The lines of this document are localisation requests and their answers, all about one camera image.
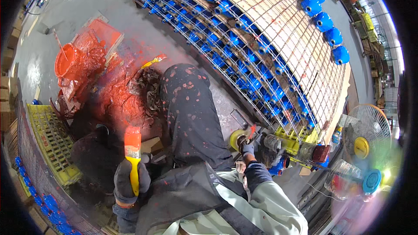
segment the yellow fan hub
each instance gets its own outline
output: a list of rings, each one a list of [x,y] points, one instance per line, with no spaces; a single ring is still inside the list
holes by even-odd
[[[369,142],[364,137],[357,137],[354,141],[354,153],[360,159],[366,159],[369,155],[370,146]]]
[[[248,132],[244,130],[236,130],[229,137],[229,144],[232,146],[232,148],[234,148],[237,151],[238,151],[238,143],[237,143],[238,138],[243,135],[248,136]]]

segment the worker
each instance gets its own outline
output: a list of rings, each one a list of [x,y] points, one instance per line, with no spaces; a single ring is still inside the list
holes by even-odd
[[[151,182],[139,163],[140,194],[124,160],[114,195],[121,234],[307,234],[308,223],[246,144],[243,155],[250,195],[233,170],[204,73],[188,64],[171,66],[160,97],[172,138],[174,169]]]

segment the gloved hand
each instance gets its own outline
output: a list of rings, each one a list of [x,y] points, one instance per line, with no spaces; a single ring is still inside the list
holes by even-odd
[[[245,157],[248,154],[251,154],[254,156],[254,144],[253,142],[249,143],[249,144],[244,144],[241,146],[242,149],[239,151],[243,157]]]
[[[132,169],[132,164],[124,159],[118,166],[115,172],[113,181],[115,182],[114,195],[116,200],[124,204],[134,204],[137,196],[134,195],[132,186],[130,184],[129,175]],[[140,162],[138,164],[139,176],[139,193],[145,193],[151,184],[151,178],[145,164]]]

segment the metal grid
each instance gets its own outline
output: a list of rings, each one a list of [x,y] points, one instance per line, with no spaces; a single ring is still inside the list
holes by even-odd
[[[270,128],[327,130],[345,65],[298,0],[135,1],[185,36]]]

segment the concrete floor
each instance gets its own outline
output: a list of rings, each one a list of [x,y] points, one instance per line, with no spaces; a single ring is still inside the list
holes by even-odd
[[[355,37],[355,31],[349,25],[347,13],[341,4],[334,0],[326,0],[322,6],[332,17],[335,26],[341,30],[344,44],[349,50],[359,102],[372,102],[370,68],[361,57],[362,49]],[[21,46],[18,46],[15,56],[15,62],[19,62],[18,76],[21,81],[22,97],[27,102],[33,99],[38,85],[39,100],[44,104],[49,103],[50,97],[55,100],[59,91],[54,73],[55,57],[59,47],[52,34],[45,35],[36,31],[41,22],[49,28],[54,27],[61,44],[66,44],[89,18],[100,11],[109,19],[110,25],[125,34],[125,38],[145,42],[150,55],[165,53],[171,61],[162,64],[161,69],[179,62],[198,65],[196,51],[185,43],[181,35],[175,34],[169,25],[162,24],[155,16],[149,16],[148,10],[137,9],[131,0],[49,0],[42,9],[35,7],[31,11],[40,15],[28,15],[26,18],[21,36],[30,29],[36,18],[38,20],[30,35],[25,37]],[[233,109],[242,110],[223,86],[212,77],[210,80],[222,132],[227,140],[230,133],[240,127],[230,113]],[[281,177],[275,178],[294,204],[307,189],[306,181],[315,178],[315,175],[300,177],[299,171],[300,166],[296,166],[286,170]]]

